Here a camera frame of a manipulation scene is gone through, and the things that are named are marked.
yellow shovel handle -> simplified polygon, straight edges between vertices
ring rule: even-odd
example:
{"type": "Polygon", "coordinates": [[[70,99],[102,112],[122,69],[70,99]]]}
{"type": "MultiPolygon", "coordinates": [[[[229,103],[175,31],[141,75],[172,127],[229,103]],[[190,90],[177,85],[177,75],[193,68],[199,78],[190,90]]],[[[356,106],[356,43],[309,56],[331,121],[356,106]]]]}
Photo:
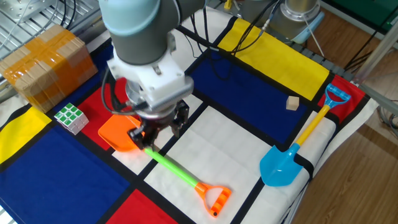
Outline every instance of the yellow shovel handle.
{"type": "Polygon", "coordinates": [[[310,125],[306,128],[306,130],[301,134],[301,136],[297,139],[296,143],[301,146],[305,140],[309,137],[312,131],[316,128],[319,122],[325,117],[326,113],[330,110],[328,105],[324,105],[323,108],[319,111],[317,116],[311,121],[310,125]]]}

orange toy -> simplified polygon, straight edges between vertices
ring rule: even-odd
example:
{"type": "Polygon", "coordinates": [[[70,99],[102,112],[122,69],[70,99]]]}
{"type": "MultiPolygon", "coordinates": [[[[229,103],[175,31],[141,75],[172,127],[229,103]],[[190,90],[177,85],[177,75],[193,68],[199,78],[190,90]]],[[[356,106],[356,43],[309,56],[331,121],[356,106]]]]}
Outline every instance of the orange toy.
{"type": "MultiPolygon", "coordinates": [[[[113,115],[99,130],[98,134],[115,150],[120,152],[127,152],[133,149],[138,149],[138,147],[133,143],[129,135],[127,134],[133,128],[138,128],[141,125],[141,122],[132,116],[121,116],[121,115],[113,115]]],[[[191,177],[189,174],[181,170],[175,164],[170,162],[168,159],[160,155],[159,153],[153,151],[150,148],[144,149],[145,153],[155,159],[158,163],[162,164],[168,170],[173,172],[175,175],[179,176],[183,179],[187,184],[191,185],[195,188],[203,203],[205,204],[205,208],[207,212],[213,216],[217,217],[220,214],[221,209],[223,209],[226,201],[231,195],[231,190],[222,187],[222,186],[210,186],[204,183],[201,183],[191,177]],[[211,206],[211,208],[207,207],[206,204],[206,193],[210,189],[223,189],[223,191],[218,196],[216,202],[211,206]]]]}

yellow rectangle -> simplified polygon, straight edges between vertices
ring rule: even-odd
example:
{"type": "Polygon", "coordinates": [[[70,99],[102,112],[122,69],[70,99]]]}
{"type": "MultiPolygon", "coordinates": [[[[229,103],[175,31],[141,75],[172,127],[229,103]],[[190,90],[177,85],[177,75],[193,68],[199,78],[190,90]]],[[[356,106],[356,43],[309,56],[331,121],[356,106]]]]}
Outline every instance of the yellow rectangle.
{"type": "Polygon", "coordinates": [[[49,122],[49,117],[31,107],[26,113],[8,123],[0,132],[0,164],[20,150],[49,122]]]}
{"type": "MultiPolygon", "coordinates": [[[[237,19],[218,46],[227,51],[233,50],[248,26],[248,22],[237,19]]],[[[254,27],[241,48],[252,43],[259,33],[260,29],[254,27]]],[[[308,100],[313,99],[329,74],[321,65],[267,33],[263,33],[253,46],[238,52],[236,56],[308,100]]]]}

orange handle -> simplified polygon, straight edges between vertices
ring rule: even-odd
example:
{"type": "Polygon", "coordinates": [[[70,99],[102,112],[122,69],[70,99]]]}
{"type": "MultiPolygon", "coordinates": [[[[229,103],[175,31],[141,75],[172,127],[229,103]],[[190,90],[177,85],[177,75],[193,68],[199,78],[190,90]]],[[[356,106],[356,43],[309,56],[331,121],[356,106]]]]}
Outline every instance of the orange handle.
{"type": "Polygon", "coordinates": [[[217,217],[220,214],[221,209],[223,209],[226,201],[228,200],[229,196],[231,195],[231,190],[223,187],[223,186],[210,186],[204,183],[198,183],[195,186],[195,190],[198,192],[199,196],[202,198],[203,203],[205,203],[205,208],[207,212],[212,216],[212,217],[217,217]],[[206,204],[206,193],[210,189],[215,189],[215,188],[220,188],[223,189],[223,191],[220,193],[218,196],[216,202],[211,206],[211,208],[207,207],[206,204]]]}

blue square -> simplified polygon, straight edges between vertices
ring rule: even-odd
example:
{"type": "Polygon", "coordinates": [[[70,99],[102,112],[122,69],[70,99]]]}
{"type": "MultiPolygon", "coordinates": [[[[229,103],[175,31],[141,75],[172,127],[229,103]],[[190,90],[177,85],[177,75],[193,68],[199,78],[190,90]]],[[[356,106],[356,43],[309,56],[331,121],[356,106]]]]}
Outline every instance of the blue square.
{"type": "Polygon", "coordinates": [[[128,185],[56,126],[0,173],[0,203],[18,223],[96,223],[128,185]]]}
{"type": "MultiPolygon", "coordinates": [[[[220,55],[213,53],[213,58],[220,55]]],[[[300,104],[297,111],[286,109],[289,97],[274,85],[266,83],[229,60],[214,60],[216,76],[208,58],[191,73],[195,89],[256,127],[281,144],[294,131],[307,107],[300,104]]]]}

